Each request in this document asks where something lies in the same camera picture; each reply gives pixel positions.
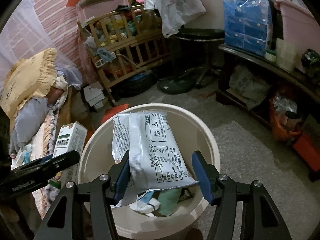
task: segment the trash can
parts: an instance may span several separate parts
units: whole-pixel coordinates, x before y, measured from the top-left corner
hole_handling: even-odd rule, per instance
[[[194,174],[191,156],[200,150],[208,163],[220,171],[220,154],[217,143],[205,123],[193,113],[167,104],[146,104],[131,107],[123,112],[166,111],[168,123],[176,139],[183,160]],[[93,181],[101,174],[108,173],[115,163],[111,153],[113,137],[112,119],[106,121],[92,135],[81,156],[78,182]],[[112,209],[118,234],[140,240],[159,239],[177,233],[193,223],[207,207],[199,186],[192,199],[178,203],[178,208],[169,217],[148,217],[131,210],[128,206]],[[85,203],[90,212],[90,204]]]

